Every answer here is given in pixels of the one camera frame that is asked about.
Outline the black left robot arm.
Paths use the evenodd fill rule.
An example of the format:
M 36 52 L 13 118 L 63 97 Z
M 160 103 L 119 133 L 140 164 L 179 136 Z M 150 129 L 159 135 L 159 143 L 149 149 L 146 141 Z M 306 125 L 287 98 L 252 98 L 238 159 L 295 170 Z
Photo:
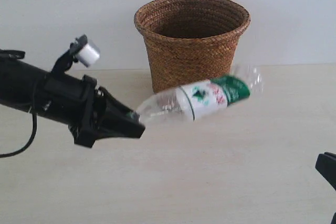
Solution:
M 95 78 L 48 72 L 22 61 L 25 52 L 1 50 L 1 104 L 68 126 L 76 145 L 104 138 L 140 138 L 139 115 Z

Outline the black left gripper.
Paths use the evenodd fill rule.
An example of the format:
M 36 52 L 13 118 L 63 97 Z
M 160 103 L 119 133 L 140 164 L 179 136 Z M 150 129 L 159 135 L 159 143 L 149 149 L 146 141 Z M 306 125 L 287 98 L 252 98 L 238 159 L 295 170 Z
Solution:
M 68 126 L 74 139 L 74 144 L 92 148 L 95 141 L 104 138 L 140 138 L 145 131 L 145 126 L 138 121 L 138 114 L 128 106 L 117 100 L 106 88 L 100 86 L 99 91 L 107 101 L 122 113 L 126 118 L 101 117 L 95 102 L 98 97 L 96 89 L 97 80 L 84 75 L 81 80 L 85 85 L 85 102 L 81 107 L 79 119 Z

